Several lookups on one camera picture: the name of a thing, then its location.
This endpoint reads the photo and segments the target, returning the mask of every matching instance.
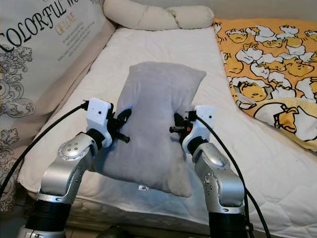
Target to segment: pillow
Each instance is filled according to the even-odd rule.
[[[191,196],[186,156],[179,136],[170,133],[174,114],[185,116],[206,72],[174,63],[144,62],[130,67],[116,114],[132,109],[114,141],[99,153],[96,171],[178,196]]]
[[[213,23],[214,14],[207,6],[177,6],[166,10],[182,29],[208,28]]]
[[[213,21],[213,12],[207,6],[171,7],[165,10],[131,0],[105,0],[104,12],[114,22],[139,30],[207,28]]]
[[[131,29],[159,31],[179,28],[172,14],[163,8],[130,0],[105,0],[104,13],[112,21]]]
[[[115,27],[97,0],[1,1],[0,15],[0,181],[4,181],[15,160],[85,76]],[[14,205],[17,172],[1,198],[1,212]]]

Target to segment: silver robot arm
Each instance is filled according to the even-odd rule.
[[[109,147],[112,140],[129,142],[129,137],[118,133],[129,116],[126,110],[113,118],[113,104],[92,98],[87,109],[87,132],[79,133],[63,143],[56,159],[45,171],[41,189],[36,196],[33,212],[18,238],[64,238],[65,224],[74,202],[82,176],[91,170],[99,149]]]
[[[197,106],[189,112],[188,119],[175,115],[175,126],[170,132],[180,134],[183,150],[192,155],[195,172],[204,187],[211,237],[246,238],[242,181],[230,168],[229,160],[209,143],[210,131],[196,116],[213,126],[214,108]]]

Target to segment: gray pillow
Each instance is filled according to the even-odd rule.
[[[113,179],[136,182],[178,196],[191,196],[186,156],[178,135],[170,133],[174,114],[190,109],[206,72],[174,63],[144,62],[130,67],[116,115],[132,114],[115,140],[96,159],[96,170]]]

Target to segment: quilted mattress cover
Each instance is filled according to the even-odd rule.
[[[116,106],[129,66],[144,61],[181,63],[207,72],[193,105],[216,106],[214,129],[236,159],[269,229],[282,237],[317,237],[317,156],[236,107],[212,28],[157,32],[117,29],[64,107],[42,130],[83,99],[100,97]],[[26,156],[19,182],[37,192],[60,144],[85,131],[86,125],[85,112],[79,111],[52,130]],[[79,223],[112,218],[121,223],[207,234],[203,188],[190,159],[194,191],[189,198],[142,190],[139,184],[85,172],[72,217]],[[250,218],[255,229],[263,230],[253,205]]]

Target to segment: mattress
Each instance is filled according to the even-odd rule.
[[[216,107],[214,130],[236,159],[269,229],[282,237],[317,237],[317,156],[236,107],[211,28],[156,32],[117,29],[89,73],[42,131],[83,99],[99,97],[116,106],[129,66],[144,61],[181,63],[207,72],[193,106]],[[60,144],[85,131],[86,125],[85,112],[79,111],[54,128],[25,157],[19,182],[37,192]],[[82,221],[113,217],[115,221],[207,234],[203,187],[190,157],[187,162],[194,189],[189,198],[142,190],[140,184],[85,172],[72,214]],[[261,231],[253,205],[250,218]]]

